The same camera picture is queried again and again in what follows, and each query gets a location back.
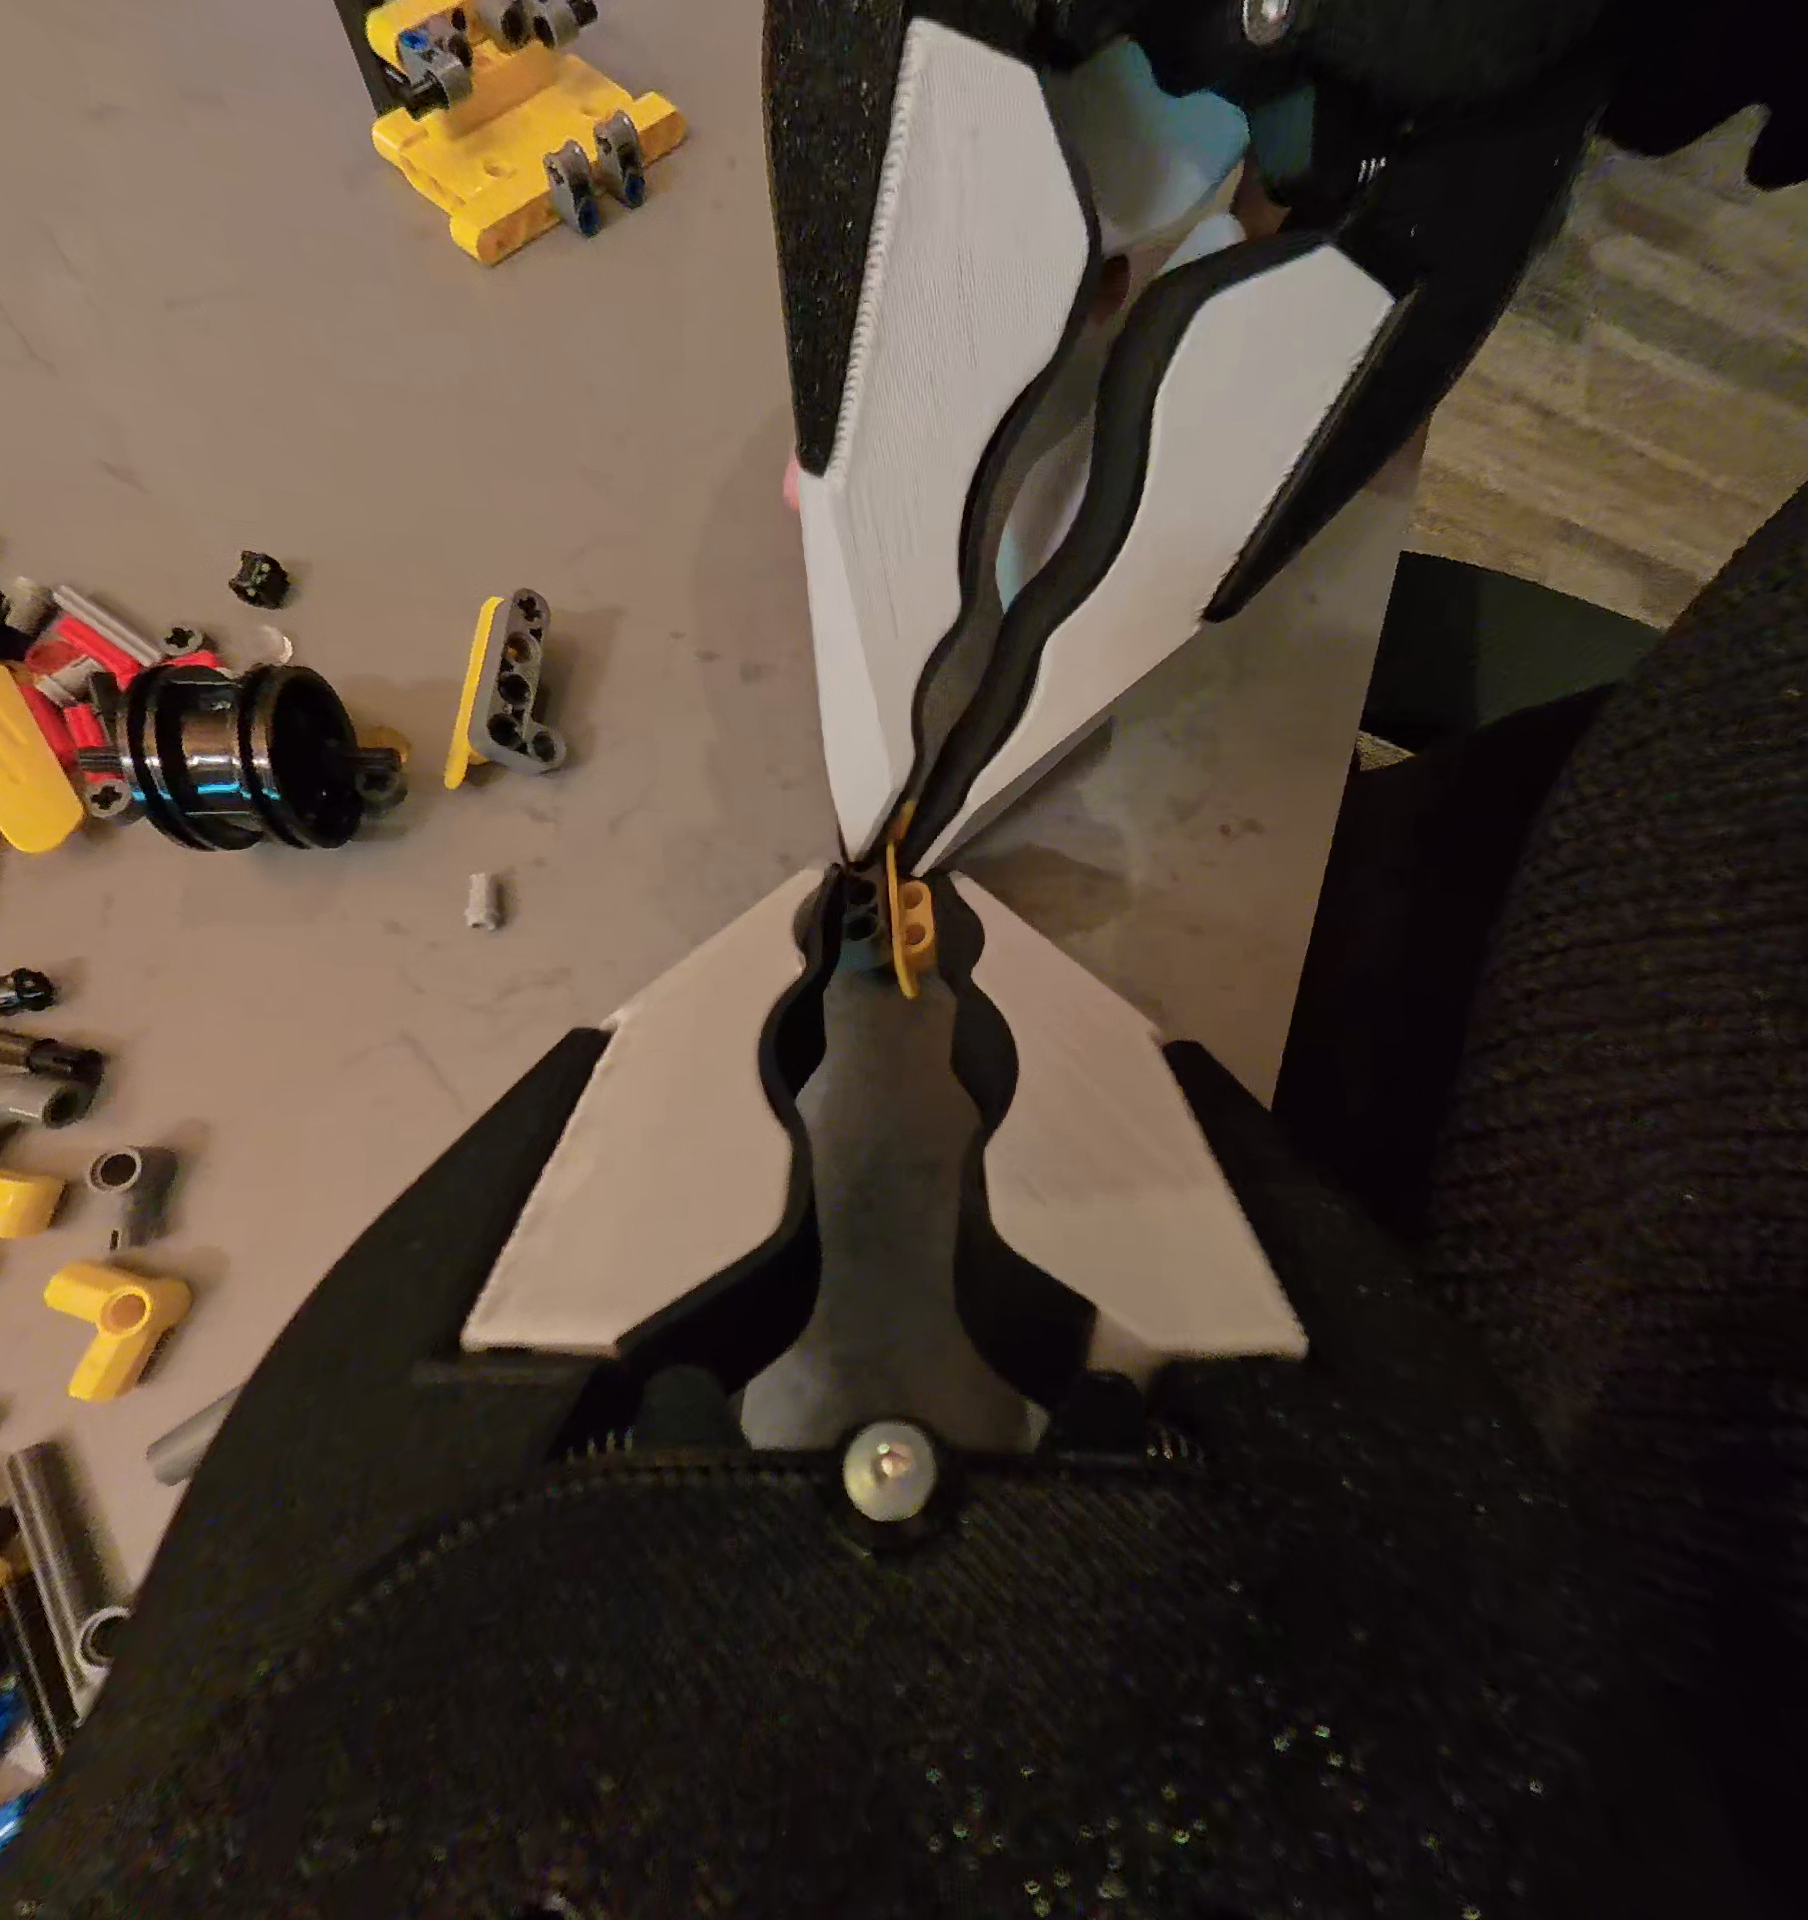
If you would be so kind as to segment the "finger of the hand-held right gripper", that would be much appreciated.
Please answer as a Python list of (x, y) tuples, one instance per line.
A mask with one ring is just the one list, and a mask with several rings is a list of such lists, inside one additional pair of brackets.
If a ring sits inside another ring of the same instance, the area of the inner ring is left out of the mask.
[(912, 873), (1198, 635), (1398, 324), (1400, 297), (1319, 232), (1182, 244), (1147, 282), (1096, 385), (1080, 507), (1002, 615), (921, 789)]
[(921, 683), (979, 588), (988, 493), (1083, 320), (1093, 240), (1038, 75), (915, 20), (827, 458), (800, 477), (823, 757), (855, 861), (921, 767)]

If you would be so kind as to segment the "yellow angled pin connector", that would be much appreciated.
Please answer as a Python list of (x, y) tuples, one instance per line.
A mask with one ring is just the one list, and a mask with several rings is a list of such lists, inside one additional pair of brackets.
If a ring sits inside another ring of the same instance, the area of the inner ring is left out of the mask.
[(193, 1286), (186, 1278), (152, 1278), (93, 1260), (70, 1260), (54, 1269), (44, 1278), (44, 1308), (90, 1331), (70, 1369), (69, 1397), (73, 1401), (116, 1401), (134, 1392), (193, 1301)]

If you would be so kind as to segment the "yellow curved panel piece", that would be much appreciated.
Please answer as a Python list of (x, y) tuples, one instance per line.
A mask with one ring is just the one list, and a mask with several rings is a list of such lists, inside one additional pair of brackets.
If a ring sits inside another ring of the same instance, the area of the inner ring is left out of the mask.
[(884, 849), (886, 921), (893, 979), (905, 997), (919, 997), (921, 979), (938, 970), (938, 921), (932, 886), (905, 868), (899, 846), (912, 824), (915, 802), (903, 802)]

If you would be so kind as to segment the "black plastic wheel rim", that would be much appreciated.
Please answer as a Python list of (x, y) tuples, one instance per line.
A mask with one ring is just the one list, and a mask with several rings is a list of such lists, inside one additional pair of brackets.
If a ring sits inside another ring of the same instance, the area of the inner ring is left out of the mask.
[(406, 748), (358, 733), (340, 687), (298, 661), (238, 674), (162, 661), (93, 673), (96, 726), (73, 747), (101, 824), (144, 819), (199, 854), (338, 849), (409, 795)]

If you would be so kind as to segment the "person's black knit sweater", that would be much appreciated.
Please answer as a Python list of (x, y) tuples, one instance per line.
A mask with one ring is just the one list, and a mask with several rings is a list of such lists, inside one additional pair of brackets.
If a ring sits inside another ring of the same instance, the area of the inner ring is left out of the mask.
[(1633, 660), (1410, 576), (1276, 1107), (1515, 1387), (1808, 1917), (1808, 481)]

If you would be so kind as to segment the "black long axle connector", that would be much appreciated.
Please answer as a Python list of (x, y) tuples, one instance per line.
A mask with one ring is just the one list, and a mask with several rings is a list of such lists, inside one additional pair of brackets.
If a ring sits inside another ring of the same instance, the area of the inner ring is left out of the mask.
[(84, 1119), (96, 1098), (104, 1065), (96, 1046), (0, 1028), (0, 1093), (11, 1096), (11, 1105), (21, 1105), (25, 1084), (48, 1088), (37, 1105), (21, 1107), (29, 1120), (54, 1129)]

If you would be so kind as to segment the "grey tube connector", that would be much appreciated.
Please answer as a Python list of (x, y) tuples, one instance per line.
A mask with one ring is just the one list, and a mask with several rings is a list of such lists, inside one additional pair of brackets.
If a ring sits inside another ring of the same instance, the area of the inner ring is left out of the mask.
[(244, 1382), (231, 1387), (214, 1401), (205, 1401), (186, 1423), (175, 1423), (168, 1430), (162, 1430), (147, 1450), (152, 1480), (160, 1487), (186, 1487), (199, 1473), (199, 1463), (211, 1450), (221, 1424), (238, 1399)]

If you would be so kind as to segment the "large yellow ribbed panel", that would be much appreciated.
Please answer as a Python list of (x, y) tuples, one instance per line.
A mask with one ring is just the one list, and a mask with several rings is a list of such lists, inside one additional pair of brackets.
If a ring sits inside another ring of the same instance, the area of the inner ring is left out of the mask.
[(84, 818), (73, 782), (29, 706), (25, 687), (0, 661), (0, 838), (21, 854), (53, 854)]

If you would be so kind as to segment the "yellow panel with grey liftarm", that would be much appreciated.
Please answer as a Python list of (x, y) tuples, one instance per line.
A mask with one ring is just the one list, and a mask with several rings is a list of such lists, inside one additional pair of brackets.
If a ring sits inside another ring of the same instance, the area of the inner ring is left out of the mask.
[(548, 640), (550, 605), (535, 588), (495, 594), (478, 611), (439, 776), (448, 791), (481, 767), (522, 776), (562, 767), (567, 743), (541, 706)]

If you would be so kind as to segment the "grey axle pin connector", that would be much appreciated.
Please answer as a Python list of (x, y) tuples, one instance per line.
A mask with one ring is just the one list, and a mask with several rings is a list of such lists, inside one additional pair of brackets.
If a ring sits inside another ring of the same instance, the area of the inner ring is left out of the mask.
[(168, 1233), (177, 1169), (172, 1147), (111, 1147), (89, 1167), (89, 1191), (111, 1204), (111, 1255), (144, 1249)]

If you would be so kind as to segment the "pile of red grey pins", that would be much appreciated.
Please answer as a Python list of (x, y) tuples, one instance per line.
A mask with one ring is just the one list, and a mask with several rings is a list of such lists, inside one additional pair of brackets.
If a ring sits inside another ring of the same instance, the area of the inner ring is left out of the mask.
[(73, 588), (53, 590), (37, 611), (12, 607), (0, 590), (0, 661), (64, 767), (104, 743), (93, 683), (123, 692), (147, 670), (222, 665), (208, 635), (172, 626), (149, 640)]

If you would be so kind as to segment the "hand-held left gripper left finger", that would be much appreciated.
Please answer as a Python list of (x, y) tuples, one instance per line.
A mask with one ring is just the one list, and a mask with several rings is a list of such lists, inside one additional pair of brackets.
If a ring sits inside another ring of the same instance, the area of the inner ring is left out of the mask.
[(795, 1096), (840, 921), (840, 866), (800, 868), (605, 1021), (464, 1353), (693, 1368), (733, 1397), (795, 1344), (823, 1288)]

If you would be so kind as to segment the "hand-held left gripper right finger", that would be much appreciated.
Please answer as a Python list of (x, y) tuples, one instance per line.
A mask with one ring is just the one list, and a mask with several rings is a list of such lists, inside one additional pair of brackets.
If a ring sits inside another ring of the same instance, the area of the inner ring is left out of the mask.
[(1046, 1412), (1087, 1378), (1310, 1351), (1171, 1042), (969, 874), (940, 881), (951, 1074), (975, 1107), (954, 1301)]

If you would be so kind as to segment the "yellow frame assembly with pins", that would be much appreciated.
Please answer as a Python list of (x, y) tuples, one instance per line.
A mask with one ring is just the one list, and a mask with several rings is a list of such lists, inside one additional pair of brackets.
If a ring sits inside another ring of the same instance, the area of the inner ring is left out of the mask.
[(368, 138), (448, 215), (452, 244), (500, 263), (550, 230), (603, 232), (638, 209), (686, 138), (659, 89), (578, 51), (595, 2), (340, 2), (375, 118)]

